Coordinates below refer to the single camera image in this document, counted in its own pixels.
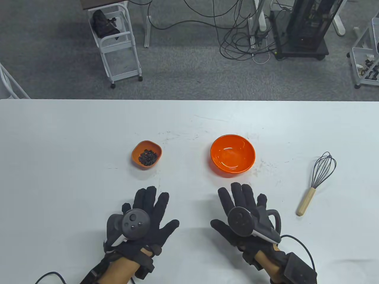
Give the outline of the person's left hand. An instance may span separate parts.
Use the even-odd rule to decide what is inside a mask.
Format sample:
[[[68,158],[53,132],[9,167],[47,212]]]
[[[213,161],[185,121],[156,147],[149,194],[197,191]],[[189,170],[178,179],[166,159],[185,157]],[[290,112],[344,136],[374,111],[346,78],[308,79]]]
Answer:
[[[156,194],[154,186],[139,189],[132,206],[125,203],[121,214],[112,214],[107,220],[104,252],[139,264],[136,277],[141,280],[153,272],[152,257],[161,254],[163,245],[179,227],[179,221],[172,220],[160,228],[169,194],[163,192],[159,197]]]

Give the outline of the person's right hand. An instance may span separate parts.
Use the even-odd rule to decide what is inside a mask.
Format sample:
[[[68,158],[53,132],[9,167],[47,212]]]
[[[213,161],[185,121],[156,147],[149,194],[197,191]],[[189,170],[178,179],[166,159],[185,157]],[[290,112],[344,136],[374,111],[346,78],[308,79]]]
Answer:
[[[280,242],[280,232],[272,225],[269,215],[279,214],[267,210],[267,197],[260,194],[254,199],[248,184],[232,183],[233,200],[226,188],[219,188],[218,195],[228,224],[214,219],[210,226],[218,231],[230,245],[243,253],[243,259],[257,270],[265,269],[274,277],[286,265],[286,254],[280,252],[276,244]]]

